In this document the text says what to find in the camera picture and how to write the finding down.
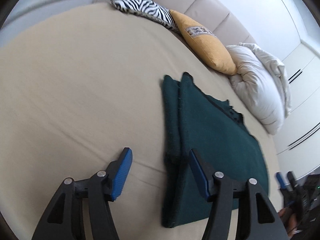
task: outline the beige headboard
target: beige headboard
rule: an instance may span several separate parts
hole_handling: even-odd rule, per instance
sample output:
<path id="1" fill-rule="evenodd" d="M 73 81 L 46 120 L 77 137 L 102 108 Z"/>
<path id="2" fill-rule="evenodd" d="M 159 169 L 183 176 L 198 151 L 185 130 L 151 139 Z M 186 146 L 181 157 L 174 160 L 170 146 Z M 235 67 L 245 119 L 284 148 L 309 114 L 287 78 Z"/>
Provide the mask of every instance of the beige headboard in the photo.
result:
<path id="1" fill-rule="evenodd" d="M 218 0 L 154 0 L 183 13 L 212 31 L 226 45 L 239 42 L 255 43 L 239 20 Z"/>

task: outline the white pillow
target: white pillow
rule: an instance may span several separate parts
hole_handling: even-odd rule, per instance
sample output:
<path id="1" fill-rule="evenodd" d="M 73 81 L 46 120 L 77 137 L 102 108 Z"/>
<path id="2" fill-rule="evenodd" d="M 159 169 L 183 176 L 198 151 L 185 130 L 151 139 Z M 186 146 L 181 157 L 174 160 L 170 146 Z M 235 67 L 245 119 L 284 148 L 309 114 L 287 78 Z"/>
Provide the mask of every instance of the white pillow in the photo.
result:
<path id="1" fill-rule="evenodd" d="M 243 46 L 226 47 L 237 67 L 231 85 L 248 110 L 275 135 L 284 122 L 284 106 L 270 73 L 253 52 Z"/>

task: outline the yellow pillow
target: yellow pillow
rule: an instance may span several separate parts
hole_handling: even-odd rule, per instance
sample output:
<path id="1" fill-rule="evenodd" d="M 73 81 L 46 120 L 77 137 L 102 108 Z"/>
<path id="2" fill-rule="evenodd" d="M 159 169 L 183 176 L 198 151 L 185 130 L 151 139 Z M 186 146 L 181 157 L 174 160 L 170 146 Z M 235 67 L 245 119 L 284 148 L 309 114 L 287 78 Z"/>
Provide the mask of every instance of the yellow pillow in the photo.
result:
<path id="1" fill-rule="evenodd" d="M 211 31 L 180 12 L 174 10 L 169 12 L 183 38 L 209 67 L 224 74 L 236 74 L 236 65 L 229 52 Z"/>

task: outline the white wardrobe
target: white wardrobe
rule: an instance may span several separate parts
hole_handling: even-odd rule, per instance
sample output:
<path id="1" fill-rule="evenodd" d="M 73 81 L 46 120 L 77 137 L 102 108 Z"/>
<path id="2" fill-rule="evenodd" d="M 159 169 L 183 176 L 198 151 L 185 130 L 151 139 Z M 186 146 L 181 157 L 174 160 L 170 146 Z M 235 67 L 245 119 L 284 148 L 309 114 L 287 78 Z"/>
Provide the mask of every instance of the white wardrobe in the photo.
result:
<path id="1" fill-rule="evenodd" d="M 320 166 L 320 59 L 301 43 L 283 62 L 293 107 L 274 141 L 281 172 L 299 179 Z"/>

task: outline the beige bed sheet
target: beige bed sheet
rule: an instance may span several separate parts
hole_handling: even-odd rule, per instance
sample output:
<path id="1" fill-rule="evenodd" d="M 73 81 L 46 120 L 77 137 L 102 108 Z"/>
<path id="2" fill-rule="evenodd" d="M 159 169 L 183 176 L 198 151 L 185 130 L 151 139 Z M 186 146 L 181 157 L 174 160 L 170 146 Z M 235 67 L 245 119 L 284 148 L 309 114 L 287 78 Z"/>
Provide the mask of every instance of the beige bed sheet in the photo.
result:
<path id="1" fill-rule="evenodd" d="M 133 150 L 133 163 L 122 195 L 110 204 L 120 239 L 201 239 L 207 220 L 160 224 L 166 180 L 160 85 L 165 74 L 179 80 L 184 71 L 204 93 L 229 99 L 243 113 L 269 169 L 270 199 L 280 208 L 272 137 L 228 78 L 208 70 L 161 25 L 101 3 L 51 17 L 0 51 L 0 210 L 20 240 L 31 239 L 63 179 L 90 177 L 123 147 Z"/>

